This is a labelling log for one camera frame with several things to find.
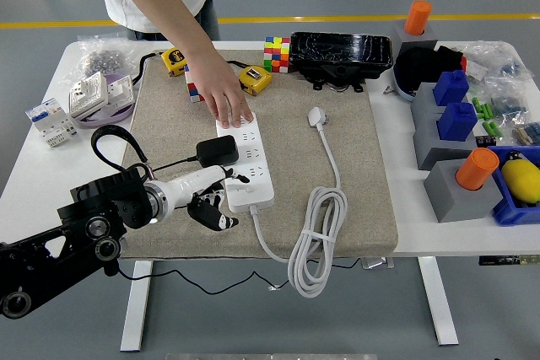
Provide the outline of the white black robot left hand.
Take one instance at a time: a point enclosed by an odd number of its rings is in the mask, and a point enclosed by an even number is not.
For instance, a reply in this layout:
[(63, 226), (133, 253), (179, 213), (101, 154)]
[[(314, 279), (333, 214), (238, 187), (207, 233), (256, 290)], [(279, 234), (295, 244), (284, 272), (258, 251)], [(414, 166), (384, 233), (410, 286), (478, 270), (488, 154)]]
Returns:
[(175, 209), (185, 207), (189, 216), (206, 228), (217, 232), (233, 228), (239, 223), (237, 218), (226, 217), (217, 207), (202, 198), (205, 190), (229, 178), (242, 183), (250, 182), (233, 168), (226, 169), (219, 165), (200, 169), (169, 182), (151, 180), (145, 188), (156, 202), (153, 218), (158, 222), (164, 221)]

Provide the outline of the person's right hand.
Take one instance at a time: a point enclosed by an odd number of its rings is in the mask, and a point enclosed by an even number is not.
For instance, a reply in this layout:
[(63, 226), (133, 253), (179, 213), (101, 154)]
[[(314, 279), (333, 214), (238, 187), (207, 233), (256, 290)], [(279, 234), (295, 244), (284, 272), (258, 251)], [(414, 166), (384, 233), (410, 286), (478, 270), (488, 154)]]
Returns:
[(189, 66), (198, 93), (223, 128), (240, 127), (241, 118), (248, 122), (253, 120), (239, 79), (218, 53), (211, 52), (203, 59), (193, 60)]

